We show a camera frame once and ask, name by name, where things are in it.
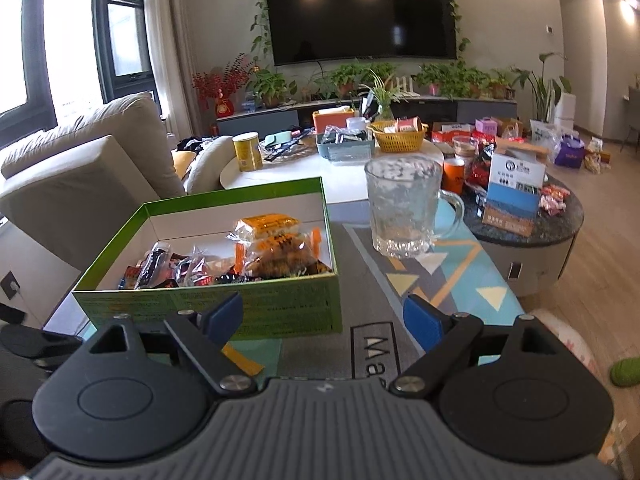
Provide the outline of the dark round side table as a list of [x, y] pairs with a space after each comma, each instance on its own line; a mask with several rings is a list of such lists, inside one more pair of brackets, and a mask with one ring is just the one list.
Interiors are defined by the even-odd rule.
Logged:
[[482, 220], [484, 200], [464, 188], [464, 223], [488, 253], [515, 296], [525, 297], [551, 288], [562, 276], [585, 220], [582, 203], [573, 192], [566, 209], [555, 216], [541, 211], [529, 236], [490, 226]]

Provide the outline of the yellow sausage snack packet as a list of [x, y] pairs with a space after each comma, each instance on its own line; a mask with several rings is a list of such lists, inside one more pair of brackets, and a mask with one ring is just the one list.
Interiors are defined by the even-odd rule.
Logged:
[[225, 344], [222, 353], [247, 376], [256, 377], [265, 369], [262, 364], [243, 356], [231, 344]]

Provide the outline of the beige sofa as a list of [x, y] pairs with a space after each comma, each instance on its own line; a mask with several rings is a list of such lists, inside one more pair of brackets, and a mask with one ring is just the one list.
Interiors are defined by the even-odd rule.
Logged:
[[220, 136], [180, 178], [156, 104], [130, 94], [2, 148], [1, 212], [83, 271], [141, 205], [218, 190], [233, 156]]

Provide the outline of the patterned table mat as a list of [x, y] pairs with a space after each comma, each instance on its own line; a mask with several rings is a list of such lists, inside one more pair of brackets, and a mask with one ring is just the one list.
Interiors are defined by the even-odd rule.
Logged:
[[410, 295], [446, 314], [469, 312], [509, 325], [521, 313], [480, 243], [459, 228], [425, 256], [397, 260], [372, 245], [366, 203], [327, 205], [317, 193], [252, 200], [247, 192], [215, 192], [141, 207], [108, 244], [48, 322], [62, 334], [90, 336], [114, 314], [158, 320], [183, 308], [201, 311], [228, 297], [228, 285], [160, 292], [123, 292], [118, 281], [157, 242], [178, 252], [233, 252], [228, 234], [239, 218], [283, 212], [322, 232], [329, 272], [311, 278], [239, 284], [244, 318], [232, 346], [266, 377], [378, 376], [390, 379], [422, 352], [405, 329]]

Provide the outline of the blue white cardboard box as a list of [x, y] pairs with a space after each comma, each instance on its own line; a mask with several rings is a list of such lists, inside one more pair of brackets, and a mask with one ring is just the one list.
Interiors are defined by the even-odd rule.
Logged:
[[534, 230], [546, 166], [495, 153], [491, 159], [482, 221], [486, 226], [529, 237]]

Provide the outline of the green cardboard box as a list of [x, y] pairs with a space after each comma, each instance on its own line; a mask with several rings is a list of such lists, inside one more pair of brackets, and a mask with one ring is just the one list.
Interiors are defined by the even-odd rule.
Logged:
[[[319, 261], [299, 276], [246, 278], [233, 270], [235, 223], [288, 214], [297, 233], [318, 228]], [[88, 267], [73, 295], [102, 326], [119, 313], [160, 321], [171, 312], [203, 312], [237, 292], [239, 339], [338, 333], [340, 286], [326, 198], [319, 178], [186, 195], [142, 205]]]

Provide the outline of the orange clear pastry packet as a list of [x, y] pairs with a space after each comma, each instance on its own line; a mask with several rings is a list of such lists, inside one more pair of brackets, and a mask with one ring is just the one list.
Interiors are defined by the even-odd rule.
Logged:
[[318, 228], [236, 242], [233, 270], [246, 278], [260, 280], [299, 276], [319, 261], [321, 242]]

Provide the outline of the orange cracker packet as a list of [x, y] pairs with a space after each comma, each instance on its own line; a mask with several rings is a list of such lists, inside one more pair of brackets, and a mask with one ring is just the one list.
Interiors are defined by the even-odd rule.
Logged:
[[272, 236], [297, 233], [299, 221], [288, 214], [258, 214], [235, 223], [232, 235], [241, 242], [254, 242]]

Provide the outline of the clear glass mug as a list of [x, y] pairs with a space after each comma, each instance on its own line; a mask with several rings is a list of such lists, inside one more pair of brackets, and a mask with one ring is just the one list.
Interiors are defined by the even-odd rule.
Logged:
[[[463, 200], [442, 189], [442, 165], [436, 160], [420, 154], [383, 156], [369, 160], [364, 173], [372, 244], [381, 255], [421, 257], [460, 226]], [[435, 224], [441, 202], [454, 211], [454, 220], [444, 230]]]

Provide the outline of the purple gift bag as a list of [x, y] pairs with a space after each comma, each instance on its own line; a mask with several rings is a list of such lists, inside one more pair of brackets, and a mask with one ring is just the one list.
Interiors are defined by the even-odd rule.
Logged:
[[555, 166], [579, 169], [582, 166], [585, 154], [586, 146], [579, 136], [563, 134], [560, 143], [556, 147], [554, 164]]

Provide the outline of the yellow can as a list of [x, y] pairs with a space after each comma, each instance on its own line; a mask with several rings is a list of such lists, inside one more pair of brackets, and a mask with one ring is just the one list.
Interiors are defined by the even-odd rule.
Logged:
[[249, 172], [262, 169], [262, 153], [259, 149], [259, 134], [246, 132], [234, 136], [233, 146], [239, 170]]

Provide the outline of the yellow woven basket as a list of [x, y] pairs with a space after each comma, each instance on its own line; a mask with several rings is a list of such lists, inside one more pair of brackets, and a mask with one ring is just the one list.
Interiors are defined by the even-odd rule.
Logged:
[[368, 131], [374, 136], [376, 144], [384, 154], [406, 154], [420, 151], [425, 140], [426, 129], [399, 131], [397, 122], [382, 120], [367, 125]]

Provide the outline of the white round coffee table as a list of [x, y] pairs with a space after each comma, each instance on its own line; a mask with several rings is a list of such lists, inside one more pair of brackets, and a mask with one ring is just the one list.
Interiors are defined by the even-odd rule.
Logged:
[[236, 159], [224, 167], [220, 184], [225, 190], [247, 186], [321, 178], [328, 204], [368, 198], [365, 162], [329, 162], [318, 153], [284, 162], [264, 162], [262, 169], [242, 172]]

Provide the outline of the teal plastic basket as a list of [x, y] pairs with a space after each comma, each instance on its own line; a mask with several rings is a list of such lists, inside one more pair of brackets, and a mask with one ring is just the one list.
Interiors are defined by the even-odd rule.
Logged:
[[329, 162], [366, 162], [375, 152], [373, 139], [361, 140], [358, 136], [337, 143], [336, 136], [329, 136], [324, 140], [323, 136], [317, 139], [317, 150], [320, 156]]

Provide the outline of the red flower vase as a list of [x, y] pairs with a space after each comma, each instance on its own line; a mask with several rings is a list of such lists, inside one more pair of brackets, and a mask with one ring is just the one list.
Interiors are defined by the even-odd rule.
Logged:
[[198, 102], [205, 108], [213, 105], [217, 118], [229, 117], [234, 114], [232, 96], [246, 87], [253, 72], [253, 61], [246, 54], [240, 53], [224, 68], [193, 74], [192, 88], [196, 92]]

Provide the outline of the spider plant in vase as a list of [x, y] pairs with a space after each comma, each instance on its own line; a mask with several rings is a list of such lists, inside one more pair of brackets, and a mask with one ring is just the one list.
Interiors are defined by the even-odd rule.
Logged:
[[372, 84], [365, 84], [364, 88], [369, 90], [364, 108], [363, 117], [369, 122], [375, 120], [394, 120], [392, 111], [393, 102], [405, 101], [407, 95], [397, 87], [389, 87], [387, 81], [383, 80], [374, 70], [370, 70]]

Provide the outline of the orange tissue box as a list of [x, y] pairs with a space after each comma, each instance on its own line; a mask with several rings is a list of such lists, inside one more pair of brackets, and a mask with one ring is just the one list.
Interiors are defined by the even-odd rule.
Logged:
[[312, 113], [314, 130], [317, 134], [322, 134], [328, 127], [345, 128], [349, 118], [354, 118], [356, 112], [349, 106], [324, 108]]

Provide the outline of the wall mounted black television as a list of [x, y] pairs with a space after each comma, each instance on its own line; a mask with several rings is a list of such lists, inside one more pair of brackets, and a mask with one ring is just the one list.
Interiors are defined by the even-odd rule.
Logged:
[[266, 0], [277, 65], [365, 58], [454, 60], [454, 0]]

